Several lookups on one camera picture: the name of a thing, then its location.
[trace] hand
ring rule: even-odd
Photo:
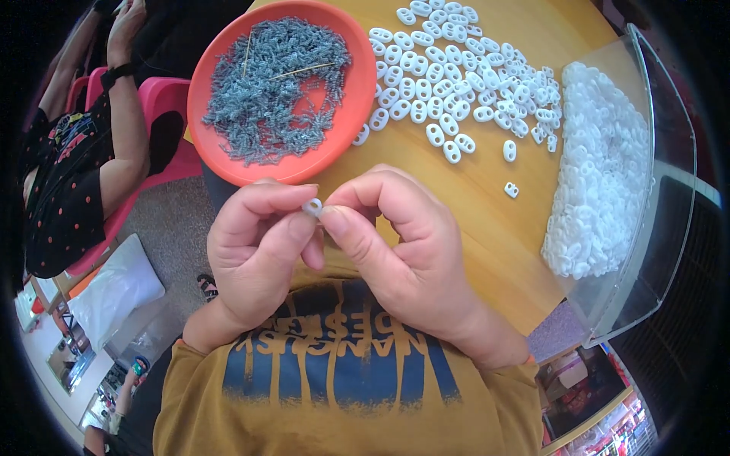
[[[132,40],[145,22],[145,0],[127,0],[109,31],[107,65],[122,66],[131,60]]]
[[[259,326],[284,302],[299,256],[311,268],[324,267],[322,230],[301,211],[316,195],[316,185],[261,179],[238,190],[216,217],[208,261],[241,332]]]
[[[392,249],[375,230],[381,212],[401,237]],[[375,166],[335,190],[320,221],[402,323],[456,344],[483,318],[485,306],[466,281],[454,216],[409,174]]]

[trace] mustard yellow t-shirt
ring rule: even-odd
[[[536,373],[482,377],[363,281],[332,281],[292,292],[208,356],[176,344],[153,445],[157,456],[536,455]]]

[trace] sandal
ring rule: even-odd
[[[197,282],[200,283],[200,281],[203,280],[203,283],[200,285],[200,291],[203,292],[203,296],[205,297],[206,304],[212,301],[216,296],[218,296],[218,290],[206,290],[210,285],[215,286],[215,279],[213,279],[208,274],[200,274],[198,276]]]

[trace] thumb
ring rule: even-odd
[[[284,216],[264,234],[246,264],[263,277],[289,277],[294,263],[314,236],[316,225],[317,219],[304,212]]]
[[[358,267],[366,281],[391,280],[410,268],[388,246],[375,226],[347,206],[324,206],[320,221],[332,239]]]

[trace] fingernail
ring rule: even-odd
[[[338,206],[324,206],[320,221],[332,236],[338,237],[347,231],[347,218]]]

